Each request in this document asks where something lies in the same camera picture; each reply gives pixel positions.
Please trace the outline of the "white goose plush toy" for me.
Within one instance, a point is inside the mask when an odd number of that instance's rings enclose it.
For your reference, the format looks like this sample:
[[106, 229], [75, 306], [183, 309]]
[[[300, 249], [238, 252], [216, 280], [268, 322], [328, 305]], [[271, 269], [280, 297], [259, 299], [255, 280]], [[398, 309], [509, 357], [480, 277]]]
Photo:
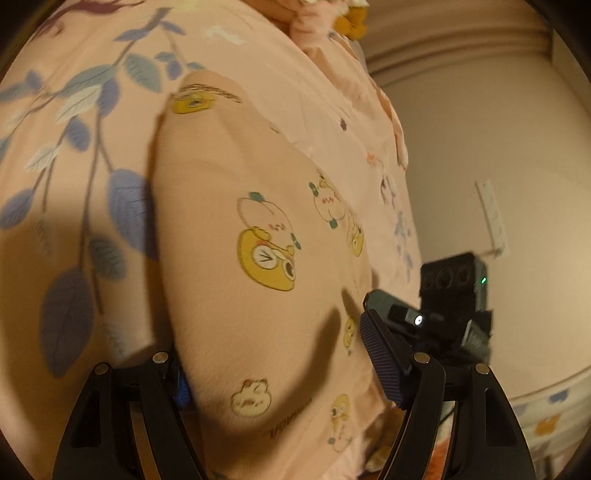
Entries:
[[346, 10], [334, 23], [334, 30], [349, 40], [359, 41], [367, 34], [368, 1], [349, 1]]

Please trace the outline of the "peach cartoon print shirt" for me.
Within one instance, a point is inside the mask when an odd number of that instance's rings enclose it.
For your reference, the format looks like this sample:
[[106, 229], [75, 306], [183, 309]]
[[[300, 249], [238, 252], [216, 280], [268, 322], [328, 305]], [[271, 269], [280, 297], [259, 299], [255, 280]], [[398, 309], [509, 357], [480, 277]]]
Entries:
[[315, 163], [211, 72], [169, 98], [152, 180], [174, 345], [212, 479], [354, 479], [385, 409], [356, 330], [365, 237]]

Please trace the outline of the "white wall socket strip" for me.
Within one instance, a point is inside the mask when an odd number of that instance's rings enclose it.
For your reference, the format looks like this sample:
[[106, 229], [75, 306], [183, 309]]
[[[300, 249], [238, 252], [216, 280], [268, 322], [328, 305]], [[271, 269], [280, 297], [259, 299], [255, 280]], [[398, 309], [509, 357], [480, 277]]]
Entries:
[[476, 181], [475, 186], [491, 239], [492, 255], [495, 258], [502, 258], [509, 253], [509, 248], [507, 232], [493, 184], [490, 180], [485, 180]]

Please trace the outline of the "pink curtain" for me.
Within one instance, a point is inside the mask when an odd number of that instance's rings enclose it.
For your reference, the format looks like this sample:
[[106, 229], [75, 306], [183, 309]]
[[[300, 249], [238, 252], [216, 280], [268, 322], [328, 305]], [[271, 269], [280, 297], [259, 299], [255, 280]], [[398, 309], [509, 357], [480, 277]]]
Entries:
[[373, 1], [361, 40], [381, 86], [459, 62], [541, 55], [552, 30], [525, 1]]

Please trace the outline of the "pink garment pile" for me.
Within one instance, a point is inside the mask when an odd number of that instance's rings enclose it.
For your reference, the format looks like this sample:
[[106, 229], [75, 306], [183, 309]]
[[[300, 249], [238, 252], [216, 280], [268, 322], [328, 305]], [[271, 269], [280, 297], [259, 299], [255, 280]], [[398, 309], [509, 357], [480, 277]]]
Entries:
[[355, 6], [352, 1], [245, 0], [245, 4], [286, 33], [301, 49], [325, 38], [339, 17]]

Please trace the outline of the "pink printed bed sheet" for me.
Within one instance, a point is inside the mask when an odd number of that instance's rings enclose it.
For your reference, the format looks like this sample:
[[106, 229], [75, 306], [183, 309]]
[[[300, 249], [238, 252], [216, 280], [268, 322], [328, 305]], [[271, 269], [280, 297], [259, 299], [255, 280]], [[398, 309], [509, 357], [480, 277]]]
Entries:
[[403, 128], [348, 38], [301, 49], [244, 1], [68, 1], [1, 83], [1, 429], [36, 479], [96, 364], [176, 350], [152, 180], [167, 102], [201, 71], [325, 173], [320, 209], [365, 237], [363, 297], [419, 300]]

